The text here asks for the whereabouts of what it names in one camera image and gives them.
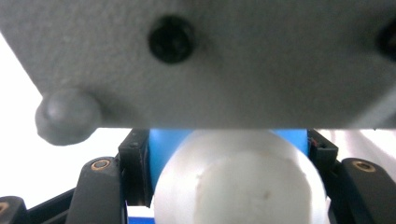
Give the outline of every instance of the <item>gray metal panel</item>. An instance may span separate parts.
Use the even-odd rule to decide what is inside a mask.
[[[194,27],[180,64],[149,52],[166,14]],[[106,127],[396,127],[396,63],[375,49],[394,16],[393,0],[0,2],[39,90],[92,94]]]

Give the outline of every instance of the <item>gray rounded knob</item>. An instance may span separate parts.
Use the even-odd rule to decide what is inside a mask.
[[[55,146],[85,141],[101,122],[101,108],[97,101],[77,89],[45,94],[35,112],[38,135]]]

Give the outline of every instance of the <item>black screw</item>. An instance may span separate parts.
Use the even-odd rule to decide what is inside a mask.
[[[180,63],[193,52],[191,26],[177,16],[166,16],[157,21],[148,36],[151,53],[164,63]]]
[[[379,33],[377,45],[382,54],[396,61],[396,20]]]

